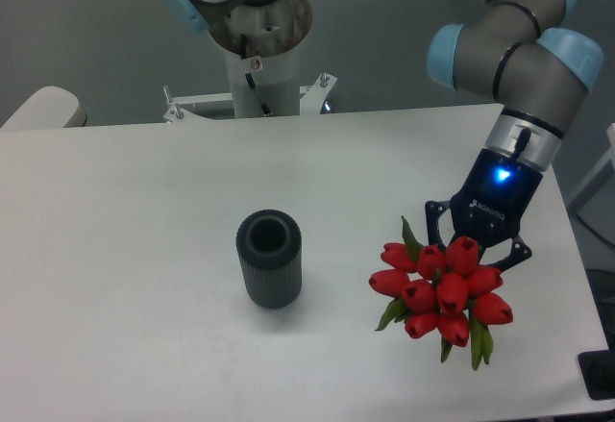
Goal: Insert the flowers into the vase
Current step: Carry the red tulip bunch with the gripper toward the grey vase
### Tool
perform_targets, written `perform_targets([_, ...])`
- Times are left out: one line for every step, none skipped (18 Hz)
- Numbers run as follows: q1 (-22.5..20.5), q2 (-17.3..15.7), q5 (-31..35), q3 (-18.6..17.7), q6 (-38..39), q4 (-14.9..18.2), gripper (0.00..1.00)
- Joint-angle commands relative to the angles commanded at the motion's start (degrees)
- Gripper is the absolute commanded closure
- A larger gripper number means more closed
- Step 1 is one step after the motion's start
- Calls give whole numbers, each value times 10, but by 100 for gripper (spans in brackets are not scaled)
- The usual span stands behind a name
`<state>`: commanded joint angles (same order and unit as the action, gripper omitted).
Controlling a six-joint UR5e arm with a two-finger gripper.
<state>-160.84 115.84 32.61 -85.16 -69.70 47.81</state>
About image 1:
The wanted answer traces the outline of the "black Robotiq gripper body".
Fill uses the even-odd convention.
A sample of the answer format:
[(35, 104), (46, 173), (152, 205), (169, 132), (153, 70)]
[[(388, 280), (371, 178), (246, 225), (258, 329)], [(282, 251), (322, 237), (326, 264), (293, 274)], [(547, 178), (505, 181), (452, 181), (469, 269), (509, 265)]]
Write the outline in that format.
[(522, 216), (542, 181), (541, 172), (483, 149), (450, 201), (456, 236), (490, 248), (520, 232)]

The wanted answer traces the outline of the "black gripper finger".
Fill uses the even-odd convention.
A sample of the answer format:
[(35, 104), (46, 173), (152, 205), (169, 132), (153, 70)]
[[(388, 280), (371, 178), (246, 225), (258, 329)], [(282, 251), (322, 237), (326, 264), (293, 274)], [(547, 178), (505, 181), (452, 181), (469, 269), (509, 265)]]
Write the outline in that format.
[(449, 210), (449, 201), (429, 200), (425, 203), (425, 216), (429, 245), (435, 245), (438, 248), (448, 247), (447, 242), (441, 235), (439, 221), (440, 218)]
[(505, 239), (480, 239), (480, 265), (506, 271), (532, 256), (532, 250), (520, 236)]

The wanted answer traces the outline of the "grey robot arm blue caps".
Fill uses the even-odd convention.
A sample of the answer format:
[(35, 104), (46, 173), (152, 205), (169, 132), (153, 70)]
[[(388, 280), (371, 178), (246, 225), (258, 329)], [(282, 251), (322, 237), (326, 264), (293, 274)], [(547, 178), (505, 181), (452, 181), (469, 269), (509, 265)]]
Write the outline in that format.
[(496, 262), (507, 270), (531, 251), (520, 224), (544, 172), (591, 91), (604, 61), (591, 38), (565, 29), (578, 0), (484, 0), (488, 13), (472, 25), (450, 24), (433, 37), (429, 76), (442, 86), (487, 96), (502, 106), (461, 189), (428, 202), (429, 241), (440, 244), (440, 216), (456, 236), (481, 249), (509, 241)]

